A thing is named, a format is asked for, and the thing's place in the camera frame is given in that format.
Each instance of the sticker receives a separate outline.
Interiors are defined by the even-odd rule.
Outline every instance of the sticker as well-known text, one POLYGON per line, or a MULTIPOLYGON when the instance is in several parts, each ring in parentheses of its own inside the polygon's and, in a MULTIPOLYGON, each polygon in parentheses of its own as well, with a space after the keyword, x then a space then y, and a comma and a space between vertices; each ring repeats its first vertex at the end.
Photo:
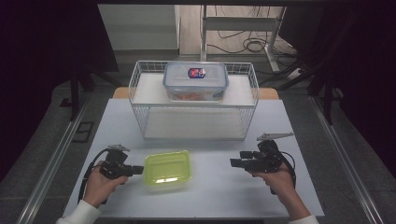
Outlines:
POLYGON ((204 78, 206 75, 204 68, 190 68, 189 78, 204 78))

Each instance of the plastic container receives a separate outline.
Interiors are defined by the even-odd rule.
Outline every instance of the plastic container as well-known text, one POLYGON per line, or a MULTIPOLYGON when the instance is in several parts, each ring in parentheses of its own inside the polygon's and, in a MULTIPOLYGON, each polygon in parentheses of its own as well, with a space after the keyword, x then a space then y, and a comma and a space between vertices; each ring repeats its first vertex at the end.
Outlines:
POLYGON ((218 102, 228 84, 223 63, 170 62, 163 75, 163 85, 172 101, 218 102))
POLYGON ((184 150, 147 156, 144 176, 145 182, 149 186, 187 182, 191 179, 189 151, 184 150))

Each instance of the gray floor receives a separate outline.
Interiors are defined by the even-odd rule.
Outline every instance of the gray floor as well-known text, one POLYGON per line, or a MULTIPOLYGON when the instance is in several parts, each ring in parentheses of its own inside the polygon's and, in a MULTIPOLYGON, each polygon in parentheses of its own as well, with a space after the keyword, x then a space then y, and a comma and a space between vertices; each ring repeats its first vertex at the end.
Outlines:
MULTIPOLYGON (((108 73, 123 85, 127 86, 137 60, 183 60, 199 61, 196 54, 177 55, 167 51, 116 52, 119 73, 108 73)), ((250 62, 253 63, 259 82, 274 75, 269 63, 260 55, 208 55, 209 61, 217 62, 250 62)), ((91 93, 87 110, 81 122, 93 125, 92 133, 76 133, 74 140, 88 137, 86 142, 72 142, 62 161, 57 175, 39 208, 34 223, 55 223, 68 202, 75 186, 81 166, 91 147, 106 103, 116 89, 110 83, 92 75, 96 88, 91 93)), ((263 82, 261 87, 276 87, 289 79, 281 77, 272 82, 263 82)), ((319 122, 318 115, 309 101, 306 87, 307 79, 287 90, 279 91, 288 112, 290 122, 303 153, 309 174, 314 182, 318 198, 325 217, 319 217, 320 223, 370 223, 361 208, 356 192, 351 187, 329 138, 319 122)), ((52 94, 52 103, 46 116, 41 121, 34 136, 21 157, 0 184, 0 223, 15 223, 23 207, 31 196, 38 178, 41 176, 54 149, 58 146, 64 131, 69 124, 70 108, 59 107, 64 98, 70 97, 69 83, 57 87, 52 94)), ((357 170, 365 187, 369 190, 384 223, 396 223, 396 180, 389 173, 381 160, 375 155, 359 132, 339 108, 338 102, 332 104, 333 127, 343 143, 352 164, 357 170)), ((286 218, 251 220, 254 223, 286 223, 286 218)), ((143 221, 138 223, 170 223, 170 221, 143 221)), ((195 223, 198 221, 172 221, 172 223, 195 223)), ((109 220, 99 218, 96 223, 136 223, 130 220, 109 220)))

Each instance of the wire basket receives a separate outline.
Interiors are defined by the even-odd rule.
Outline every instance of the wire basket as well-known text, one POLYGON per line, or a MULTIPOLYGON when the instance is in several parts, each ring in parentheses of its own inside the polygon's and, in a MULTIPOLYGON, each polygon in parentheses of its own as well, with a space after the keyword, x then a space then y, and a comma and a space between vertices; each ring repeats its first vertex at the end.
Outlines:
POLYGON ((138 61, 129 100, 147 139, 244 140, 259 86, 251 63, 224 63, 230 85, 219 103, 173 102, 163 86, 165 61, 138 61))

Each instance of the white table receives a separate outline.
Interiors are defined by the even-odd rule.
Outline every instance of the white table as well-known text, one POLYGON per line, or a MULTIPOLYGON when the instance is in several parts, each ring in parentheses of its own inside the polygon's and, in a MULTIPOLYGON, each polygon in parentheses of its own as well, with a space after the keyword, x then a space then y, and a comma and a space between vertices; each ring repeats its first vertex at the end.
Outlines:
MULTIPOLYGON (((240 150, 258 150, 256 137, 264 132, 292 132, 282 101, 259 101, 245 141, 160 141, 143 139, 128 100, 110 99, 64 215, 69 215, 77 206, 82 176, 96 154, 108 145, 122 144, 131 149, 125 164, 132 165, 143 165, 151 154, 187 149, 192 179, 175 189, 153 189, 146 186, 142 175, 134 175, 101 206, 102 217, 287 217, 286 209, 261 179, 230 165, 230 158, 238 158, 240 150)), ((324 216, 295 137, 276 139, 276 142, 280 150, 291 154, 296 161, 296 189, 307 208, 315 216, 324 216)))

